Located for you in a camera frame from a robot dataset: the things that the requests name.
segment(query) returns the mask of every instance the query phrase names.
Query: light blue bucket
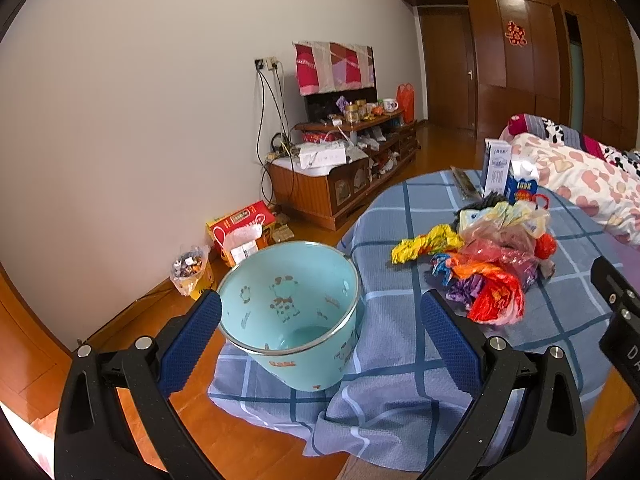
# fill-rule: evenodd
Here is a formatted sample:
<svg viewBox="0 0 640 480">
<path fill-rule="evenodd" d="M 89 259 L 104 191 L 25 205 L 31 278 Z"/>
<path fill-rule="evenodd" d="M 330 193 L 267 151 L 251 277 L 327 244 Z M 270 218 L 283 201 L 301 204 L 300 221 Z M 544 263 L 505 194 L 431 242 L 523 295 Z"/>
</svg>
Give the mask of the light blue bucket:
<svg viewBox="0 0 640 480">
<path fill-rule="evenodd" d="M 220 330 L 295 390 L 338 383 L 356 345 L 360 280 L 332 247 L 286 242 L 253 254 L 218 287 Z"/>
</svg>

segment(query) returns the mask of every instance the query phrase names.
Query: milk carton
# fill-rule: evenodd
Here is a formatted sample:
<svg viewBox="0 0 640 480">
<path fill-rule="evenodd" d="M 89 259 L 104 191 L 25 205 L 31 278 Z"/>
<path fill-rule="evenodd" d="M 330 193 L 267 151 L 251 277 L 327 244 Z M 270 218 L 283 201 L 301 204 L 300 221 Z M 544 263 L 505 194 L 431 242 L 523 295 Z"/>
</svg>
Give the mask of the milk carton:
<svg viewBox="0 0 640 480">
<path fill-rule="evenodd" d="M 511 145 L 498 139 L 485 139 L 484 164 L 482 165 L 482 196 L 492 192 L 504 194 L 511 161 Z"/>
<path fill-rule="evenodd" d="M 505 197 L 510 204 L 518 200 L 533 201 L 538 193 L 540 174 L 529 158 L 514 156 L 511 159 Z"/>
</svg>

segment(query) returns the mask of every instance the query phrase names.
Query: baseboard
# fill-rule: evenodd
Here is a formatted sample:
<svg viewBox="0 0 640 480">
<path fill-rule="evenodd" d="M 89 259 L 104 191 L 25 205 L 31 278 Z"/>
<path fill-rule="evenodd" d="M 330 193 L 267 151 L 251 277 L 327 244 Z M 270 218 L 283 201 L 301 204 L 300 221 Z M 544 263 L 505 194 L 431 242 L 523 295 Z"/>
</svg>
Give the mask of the baseboard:
<svg viewBox="0 0 640 480">
<path fill-rule="evenodd" d="M 136 319 L 146 309 L 162 300 L 172 290 L 175 290 L 174 284 L 167 278 L 164 282 L 155 286 L 142 298 L 131 303 L 116 317 L 107 322 L 103 327 L 99 328 L 96 332 L 91 334 L 85 341 L 86 344 L 91 345 L 92 348 L 100 349 L 107 341 L 122 330 L 125 326 Z"/>
</svg>

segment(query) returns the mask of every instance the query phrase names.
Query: blue rubber grip pad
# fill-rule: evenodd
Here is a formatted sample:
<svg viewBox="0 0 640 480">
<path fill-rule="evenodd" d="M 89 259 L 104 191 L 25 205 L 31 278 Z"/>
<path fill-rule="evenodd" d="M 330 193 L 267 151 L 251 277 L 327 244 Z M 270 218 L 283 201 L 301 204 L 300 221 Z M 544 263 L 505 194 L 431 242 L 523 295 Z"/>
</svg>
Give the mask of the blue rubber grip pad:
<svg viewBox="0 0 640 480">
<path fill-rule="evenodd" d="M 482 389 L 480 359 L 430 292 L 422 295 L 420 317 L 458 389 L 476 398 Z"/>
<path fill-rule="evenodd" d="M 158 389 L 165 399 L 184 388 L 221 317 L 220 296 L 216 292 L 210 292 L 162 358 Z"/>
</svg>

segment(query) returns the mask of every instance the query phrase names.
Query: wooden wardrobe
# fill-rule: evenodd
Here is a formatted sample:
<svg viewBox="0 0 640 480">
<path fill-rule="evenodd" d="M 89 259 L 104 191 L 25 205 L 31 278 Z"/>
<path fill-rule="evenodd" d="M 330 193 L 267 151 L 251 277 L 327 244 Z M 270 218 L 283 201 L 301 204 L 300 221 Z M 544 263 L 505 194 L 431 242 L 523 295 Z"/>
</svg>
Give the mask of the wooden wardrobe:
<svg viewBox="0 0 640 480">
<path fill-rule="evenodd" d="M 437 6 L 454 0 L 404 1 Z M 582 41 L 582 131 L 618 148 L 635 147 L 636 57 L 628 23 L 615 1 L 466 0 L 466 4 L 476 51 L 479 137 L 499 136 L 509 117 L 517 113 L 568 122 L 572 106 L 572 85 L 567 79 L 569 13 L 577 17 Z M 526 45 L 514 46 L 505 37 L 509 21 L 524 29 Z"/>
</svg>

